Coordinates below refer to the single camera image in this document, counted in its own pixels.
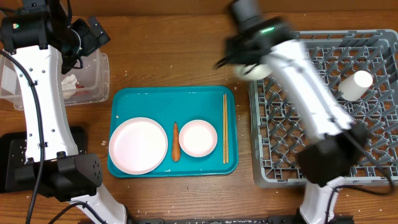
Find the white napkin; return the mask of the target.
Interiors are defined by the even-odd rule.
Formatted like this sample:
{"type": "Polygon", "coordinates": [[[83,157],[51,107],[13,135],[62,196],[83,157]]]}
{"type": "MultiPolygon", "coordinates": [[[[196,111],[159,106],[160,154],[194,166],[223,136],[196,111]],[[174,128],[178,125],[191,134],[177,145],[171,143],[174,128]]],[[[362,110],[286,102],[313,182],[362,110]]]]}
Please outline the white napkin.
{"type": "Polygon", "coordinates": [[[78,80],[74,74],[66,76],[62,80],[62,91],[63,91],[63,98],[69,99],[76,93],[76,84],[78,80]]]}

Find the wooden chopstick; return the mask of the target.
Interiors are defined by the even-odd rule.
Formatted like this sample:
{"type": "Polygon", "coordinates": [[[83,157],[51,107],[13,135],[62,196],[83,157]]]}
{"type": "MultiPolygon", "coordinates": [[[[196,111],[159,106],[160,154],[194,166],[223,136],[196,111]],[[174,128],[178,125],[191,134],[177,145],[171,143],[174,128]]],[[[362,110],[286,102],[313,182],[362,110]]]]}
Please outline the wooden chopstick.
{"type": "Polygon", "coordinates": [[[226,125],[226,127],[225,127],[225,135],[226,135],[226,141],[225,141],[225,143],[226,143],[226,164],[229,162],[229,159],[228,159],[228,99],[227,99],[227,94],[225,94],[225,96],[226,96],[226,98],[225,98],[225,100],[226,100],[226,103],[225,103],[225,125],[226,125]]]}
{"type": "Polygon", "coordinates": [[[225,100],[225,98],[226,98],[226,96],[225,96],[225,94],[223,95],[223,164],[226,164],[226,143],[225,143],[225,141],[226,141],[226,135],[225,135],[225,127],[226,127],[226,125],[225,125],[225,103],[226,103],[226,100],[225,100]]]}

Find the white cup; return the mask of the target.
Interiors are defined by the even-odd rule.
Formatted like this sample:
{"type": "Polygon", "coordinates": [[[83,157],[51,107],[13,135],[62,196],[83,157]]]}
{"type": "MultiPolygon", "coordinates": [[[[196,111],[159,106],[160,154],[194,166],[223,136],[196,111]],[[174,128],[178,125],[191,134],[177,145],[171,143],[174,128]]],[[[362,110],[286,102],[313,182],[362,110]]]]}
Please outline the white cup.
{"type": "Polygon", "coordinates": [[[373,84],[373,78],[367,71],[360,70],[344,79],[338,85],[338,91],[342,92],[341,97],[347,101],[356,101],[373,84]]]}

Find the large white plate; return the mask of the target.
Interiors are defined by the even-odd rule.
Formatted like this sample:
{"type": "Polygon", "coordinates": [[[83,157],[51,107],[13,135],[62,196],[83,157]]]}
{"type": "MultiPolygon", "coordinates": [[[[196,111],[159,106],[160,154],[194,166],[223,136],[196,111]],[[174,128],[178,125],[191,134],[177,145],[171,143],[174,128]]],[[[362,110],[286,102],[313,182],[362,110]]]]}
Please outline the large white plate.
{"type": "Polygon", "coordinates": [[[153,171],[164,160],[168,138],[163,127],[150,118],[131,118],[120,124],[109,141],[109,156],[122,172],[141,175],[153,171]]]}

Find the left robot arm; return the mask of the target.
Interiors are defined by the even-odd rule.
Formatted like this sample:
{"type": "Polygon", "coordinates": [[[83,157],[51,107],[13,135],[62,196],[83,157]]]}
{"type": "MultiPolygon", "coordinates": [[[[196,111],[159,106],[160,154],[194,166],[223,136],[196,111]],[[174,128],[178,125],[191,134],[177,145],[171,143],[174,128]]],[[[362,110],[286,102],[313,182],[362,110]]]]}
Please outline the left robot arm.
{"type": "Polygon", "coordinates": [[[100,159],[78,150],[67,120],[62,75],[83,68],[109,42],[94,17],[72,20],[60,1],[25,0],[1,22],[1,54],[14,64],[27,128],[25,163],[14,171],[33,196],[54,197],[95,223],[132,223],[129,210],[103,185],[100,159]]]}

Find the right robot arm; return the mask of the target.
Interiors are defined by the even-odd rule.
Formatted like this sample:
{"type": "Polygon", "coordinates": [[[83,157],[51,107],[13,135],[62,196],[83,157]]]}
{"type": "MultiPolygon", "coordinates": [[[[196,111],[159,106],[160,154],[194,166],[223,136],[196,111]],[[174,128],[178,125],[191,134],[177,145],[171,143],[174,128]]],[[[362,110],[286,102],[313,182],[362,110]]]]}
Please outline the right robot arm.
{"type": "Polygon", "coordinates": [[[335,215],[334,207],[350,169],[367,156],[368,129],[338,104],[288,23],[265,19],[256,1],[233,1],[229,11],[238,33],[226,40],[225,56],[216,66],[267,65],[287,91],[310,143],[297,156],[307,180],[301,206],[295,215],[274,215],[267,221],[353,223],[351,216],[335,215]]]}

